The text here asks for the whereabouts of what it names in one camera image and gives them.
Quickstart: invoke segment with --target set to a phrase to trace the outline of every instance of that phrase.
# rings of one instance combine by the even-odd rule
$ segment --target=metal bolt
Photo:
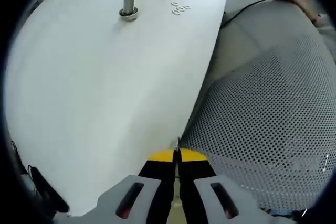
[[[134,0],[124,0],[123,10],[126,15],[134,13]]]

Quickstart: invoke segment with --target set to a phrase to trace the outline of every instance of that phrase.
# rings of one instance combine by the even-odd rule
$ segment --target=perforated metal surface
[[[336,70],[311,37],[285,45],[215,82],[181,146],[206,154],[260,207],[302,210],[335,164]]]

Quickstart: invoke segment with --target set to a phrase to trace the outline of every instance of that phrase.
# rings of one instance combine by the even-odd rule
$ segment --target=white surface
[[[7,67],[5,112],[25,166],[78,216],[186,126],[226,0],[45,0]],[[189,5],[176,16],[171,1]]]

